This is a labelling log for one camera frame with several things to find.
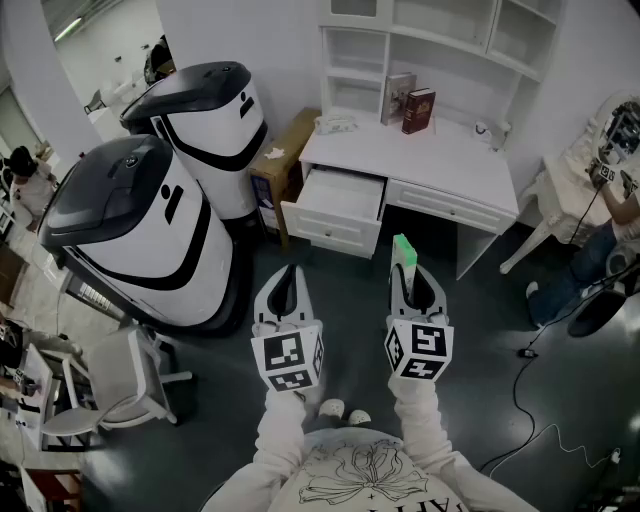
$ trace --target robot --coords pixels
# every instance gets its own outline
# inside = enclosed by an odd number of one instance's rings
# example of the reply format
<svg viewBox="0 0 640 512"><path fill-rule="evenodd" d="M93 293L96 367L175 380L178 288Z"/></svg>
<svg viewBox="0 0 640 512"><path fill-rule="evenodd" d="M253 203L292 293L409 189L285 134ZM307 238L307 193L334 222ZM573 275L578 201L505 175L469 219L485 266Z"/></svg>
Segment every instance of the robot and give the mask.
<svg viewBox="0 0 640 512"><path fill-rule="evenodd" d="M435 381L450 363L453 350L447 299L438 282L420 266L413 286L411 298L402 267L394 266L384 349L398 377ZM267 387L298 392L320 384L325 352L322 322L314 317L299 266L288 265L271 276L256 296L254 322L251 343Z"/></svg>

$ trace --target cable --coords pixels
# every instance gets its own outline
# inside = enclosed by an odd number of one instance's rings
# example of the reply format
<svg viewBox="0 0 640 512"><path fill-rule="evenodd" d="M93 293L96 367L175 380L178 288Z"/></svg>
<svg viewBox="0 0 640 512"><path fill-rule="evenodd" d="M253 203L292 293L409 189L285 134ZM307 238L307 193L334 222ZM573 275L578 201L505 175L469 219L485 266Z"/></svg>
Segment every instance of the cable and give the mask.
<svg viewBox="0 0 640 512"><path fill-rule="evenodd" d="M569 240L569 245L571 245L571 243L573 242L573 239L576 236L576 233L578 232L578 229L580 229L580 225L582 224L582 221L584 220L584 218L587 216L587 213L589 213L589 210L591 209L591 206L593 205L594 201L596 200L596 197L598 197L598 193L600 192L600 189L602 189L604 183L601 184L597 189L596 189L596 193L593 194L593 199L591 200L591 202L589 203L589 206L587 206L587 209L585 210L584 214L582 215L582 217L580 217L580 220L578 221L578 225L576 226L576 229L573 232L573 235L571 235L571 240Z"/></svg>
<svg viewBox="0 0 640 512"><path fill-rule="evenodd" d="M624 274L625 272L627 272L628 270L630 270L633 266L636 265L636 262L634 261L633 263L629 264L624 270L622 270L621 272L618 272L616 274L613 274L611 276L605 277L603 279L600 279L598 281L595 281L594 283L592 283L590 286L594 286L597 284L603 284L608 280L611 279L615 279L617 277L619 277L620 275ZM598 290L596 293L594 293L593 295L586 297L585 299L581 300L578 305L576 307L574 307L569 313L567 313L564 316L561 316L560 318L557 318L556 320L554 320L553 322L550 322L548 324L546 324L542 329L540 329L540 331L538 332L538 334L536 334L535 338L533 338L533 340L527 345L527 349L530 349L533 344L538 341L538 339L540 338L540 336L542 335L542 333L547 329L547 327L550 327L554 324L557 324L559 322L562 322L563 320L565 320L566 318L570 317L571 315L573 315L583 304L585 304L588 301L591 301L593 299L595 299L596 297L598 297L601 293L603 293L605 290L607 290L607 286L605 285L602 287L601 290ZM516 376L515 380L513 381L513 386L511 389L511 395L512 395L512 399L513 399L513 404L516 406L516 408L522 412L524 412L527 416L529 416L529 419L531 419L531 424L532 424L532 429L531 429L531 434L529 435L529 438L520 446L518 446L517 448L514 448L512 450L509 450L508 452L502 453L496 457L493 457L492 459L488 460L487 462L485 462L482 467L480 468L480 472L484 471L484 468L486 468L489 464L491 464L492 462L502 459L503 457L507 457L507 458L511 458L513 457L517 452L520 452L521 450L523 450L524 448L527 447L527 445L529 445L530 443L532 443L534 441L534 434L536 431L536 420L533 417L533 415L527 411L526 409L520 407L520 404L518 404L518 397L517 397L517 387L518 387L518 382L520 380L520 377L522 377L522 374L524 373L524 371L531 365L531 363L533 363L535 361L535 359L531 359L530 361L528 361L525 365L522 366L522 368L520 369L520 372L518 372L518 375ZM499 464L497 464L492 470L491 473L493 473L493 471L500 466L502 463L504 462L501 461Z"/></svg>
<svg viewBox="0 0 640 512"><path fill-rule="evenodd" d="M56 332L54 333L56 336L60 334L60 329L58 328L58 320L60 318L60 299L62 298L62 288L58 290L58 300L56 301Z"/></svg>
<svg viewBox="0 0 640 512"><path fill-rule="evenodd" d="M587 457L587 449L585 448L584 445L580 445L577 448L572 448L571 450L567 450L564 446L562 446L562 437L560 436L560 427L556 424L556 423L552 423L551 425L547 425L545 428L543 428L533 439L531 439L531 441L529 443L527 443L526 445L524 445L522 448L520 448L519 450L516 450L516 452L512 455L509 455L506 459L504 459L502 462L500 462L498 465L496 465L492 470L491 473L489 473L489 478L493 477L493 473L496 469L498 469L500 466L502 466L505 462L507 462L509 459L515 457L516 455L518 455L522 450L524 450L527 446L532 445L533 443L535 443L540 436L542 436L542 434L544 434L547 430L549 430L551 427L555 427L556 428L556 432L558 433L558 444L560 445L560 449L565 452L565 453L573 453L575 451L578 451L580 449L582 449L582 451L584 452L584 461L587 463L587 466L589 466L589 469L595 469L597 466L599 466L600 464L602 464L604 461L608 460L611 458L611 456L616 452L620 452L620 448L615 448L613 449L607 456L602 457L598 462L596 462L595 464L591 464L589 462L589 458Z"/></svg>

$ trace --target white robot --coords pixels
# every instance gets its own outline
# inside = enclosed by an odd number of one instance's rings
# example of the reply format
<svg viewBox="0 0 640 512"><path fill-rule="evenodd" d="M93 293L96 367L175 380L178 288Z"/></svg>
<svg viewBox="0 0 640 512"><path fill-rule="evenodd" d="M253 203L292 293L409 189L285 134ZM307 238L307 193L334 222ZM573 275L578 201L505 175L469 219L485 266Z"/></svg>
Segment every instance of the white robot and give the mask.
<svg viewBox="0 0 640 512"><path fill-rule="evenodd" d="M90 151L56 191L38 238L92 288L160 332L222 334L244 315L250 255L155 136Z"/></svg>
<svg viewBox="0 0 640 512"><path fill-rule="evenodd" d="M269 142L251 73L239 62L180 69L150 87L121 116L132 134L169 142L229 228L252 218L248 167Z"/></svg>

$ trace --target book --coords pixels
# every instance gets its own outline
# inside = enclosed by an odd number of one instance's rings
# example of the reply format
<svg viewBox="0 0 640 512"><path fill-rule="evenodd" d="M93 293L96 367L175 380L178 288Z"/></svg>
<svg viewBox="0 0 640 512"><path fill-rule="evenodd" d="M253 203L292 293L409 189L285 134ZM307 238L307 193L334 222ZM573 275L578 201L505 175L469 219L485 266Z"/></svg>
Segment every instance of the book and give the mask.
<svg viewBox="0 0 640 512"><path fill-rule="evenodd" d="M416 75L399 73L387 76L380 122L384 125L399 123L404 117L407 95L416 88Z"/></svg>
<svg viewBox="0 0 640 512"><path fill-rule="evenodd" d="M411 134L424 130L429 126L435 101L436 91L432 89L411 91L407 95L407 106L404 109L402 132Z"/></svg>

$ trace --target hand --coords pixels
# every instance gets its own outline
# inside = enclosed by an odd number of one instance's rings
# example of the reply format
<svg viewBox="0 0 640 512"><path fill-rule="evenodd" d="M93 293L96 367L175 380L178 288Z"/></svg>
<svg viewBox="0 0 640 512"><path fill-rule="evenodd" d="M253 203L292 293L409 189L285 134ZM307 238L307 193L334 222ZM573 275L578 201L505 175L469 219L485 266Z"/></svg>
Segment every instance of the hand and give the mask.
<svg viewBox="0 0 640 512"><path fill-rule="evenodd" d="M591 179L593 188L595 188L596 190L599 190L607 183L607 180L600 175L598 169L594 169L594 171L589 175L589 178Z"/></svg>

